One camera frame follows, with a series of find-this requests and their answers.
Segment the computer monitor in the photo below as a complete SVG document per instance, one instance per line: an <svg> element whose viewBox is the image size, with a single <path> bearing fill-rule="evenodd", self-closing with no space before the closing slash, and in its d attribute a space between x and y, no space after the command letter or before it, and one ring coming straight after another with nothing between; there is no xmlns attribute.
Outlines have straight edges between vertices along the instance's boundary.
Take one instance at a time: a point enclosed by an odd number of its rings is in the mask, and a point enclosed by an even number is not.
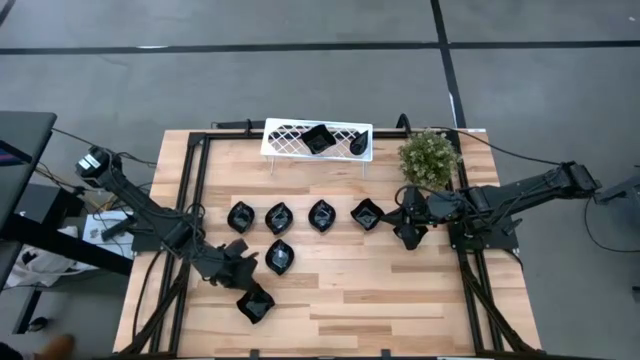
<svg viewBox="0 0 640 360"><path fill-rule="evenodd" d="M31 156L0 140L0 166L28 164L32 160Z"/></svg>

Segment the white bag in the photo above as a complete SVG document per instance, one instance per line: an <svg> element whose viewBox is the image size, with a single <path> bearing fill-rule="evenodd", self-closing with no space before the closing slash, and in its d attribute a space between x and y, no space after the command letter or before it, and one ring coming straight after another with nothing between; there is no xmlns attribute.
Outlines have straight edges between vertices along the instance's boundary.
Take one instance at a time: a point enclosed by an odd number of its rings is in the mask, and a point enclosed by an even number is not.
<svg viewBox="0 0 640 360"><path fill-rule="evenodd" d="M78 228L75 226L67 226L59 229L63 234L78 237ZM32 258L26 264L23 258ZM25 245L18 255L18 259L11 269L11 274L7 279L7 287L33 285L42 283L45 286L53 285L60 276L76 275L83 271L68 272L65 271L75 265L74 260L65 258L64 256L50 253L48 251Z"/></svg>

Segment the gray floor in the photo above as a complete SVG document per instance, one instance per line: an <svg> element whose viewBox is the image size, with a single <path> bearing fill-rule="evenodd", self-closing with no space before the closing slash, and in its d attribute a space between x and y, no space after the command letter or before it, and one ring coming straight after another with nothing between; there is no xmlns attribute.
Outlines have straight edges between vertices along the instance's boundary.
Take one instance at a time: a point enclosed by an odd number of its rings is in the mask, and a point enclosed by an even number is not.
<svg viewBox="0 0 640 360"><path fill-rule="evenodd" d="M640 38L633 0L442 1L450 41L621 40ZM18 0L0 28L0 47L197 45L324 41L434 41L426 0ZM605 186L634 175L640 150L640 48L453 51L469 127L500 146L586 164ZM1 56L0 108L53 111L58 127L141 158L157 156L165 129L268 116L452 125L437 50ZM55 135L43 161L73 178L86 147ZM494 153L501 180L546 170ZM134 182L149 169L126 165ZM522 214L525 277L540 337L552 353L635 359L640 352L640 255L590 243L581 201ZM638 211L616 201L592 207L594 235L640 248ZM45 334L0 340L35 349L59 331L79 335L78 358L110 351L126 281L106 276L48 294ZM25 289L1 296L1 322ZM93 318L90 311L99 307Z"/></svg>

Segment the shoe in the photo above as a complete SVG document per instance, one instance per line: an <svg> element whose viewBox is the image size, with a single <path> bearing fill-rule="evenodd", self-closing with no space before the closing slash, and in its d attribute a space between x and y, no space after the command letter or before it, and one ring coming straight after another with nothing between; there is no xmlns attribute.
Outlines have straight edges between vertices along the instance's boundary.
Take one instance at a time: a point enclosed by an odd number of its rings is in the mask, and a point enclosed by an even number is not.
<svg viewBox="0 0 640 360"><path fill-rule="evenodd" d="M61 335L51 340L47 346L38 352L36 359L68 360L75 347L76 340L72 335Z"/></svg>

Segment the desk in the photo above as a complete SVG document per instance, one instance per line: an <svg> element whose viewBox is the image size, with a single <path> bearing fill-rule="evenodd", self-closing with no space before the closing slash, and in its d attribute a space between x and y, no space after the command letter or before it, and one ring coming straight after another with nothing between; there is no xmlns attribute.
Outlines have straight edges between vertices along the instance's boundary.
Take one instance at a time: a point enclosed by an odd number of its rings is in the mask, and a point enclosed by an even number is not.
<svg viewBox="0 0 640 360"><path fill-rule="evenodd" d="M165 133L151 189L151 197L162 206L175 206L188 134ZM490 148L464 136L460 140L471 185L497 185ZM390 349L394 356L473 354L458 262L446 228L432 228L418 249L407 251L390 225L380 223L365 234L349 214L367 197L385 211L397 207L393 195L404 184L397 148L403 142L374 140L374 160L363 179L356 163L294 159L279 160L270 175L270 163L259 153L260 141L213 141L203 194L207 241L219 245L238 238L226 224L227 213L240 200L252 206L256 223L244 239L249 252L260 252L255 278L278 305L261 323L251 325L235 306L243 292L212 287L192 271L178 356L247 357L250 349L264 356L379 356L381 349ZM189 194L197 166L192 167ZM336 223L325 235L307 221L319 199L337 211ZM264 215L280 201L294 213L294 224L282 238L296 252L294 265L282 277L264 264L264 254L276 239ZM502 251L486 251L485 256L496 305L526 342L539 347L519 265ZM115 351L131 342L133 315L152 257L141 254L134 261ZM161 257L152 270L139 329L157 304L163 262ZM486 315L481 306L478 310L490 349ZM167 349L172 319L170 309L160 350Z"/></svg>
<svg viewBox="0 0 640 360"><path fill-rule="evenodd" d="M0 273L4 285L22 244L31 245L69 259L129 275L132 261L64 235L55 228L39 224L26 216L14 214L14 209L44 152L53 124L53 113L0 111L0 138L32 157L28 164L0 168L0 251L5 271Z"/></svg>

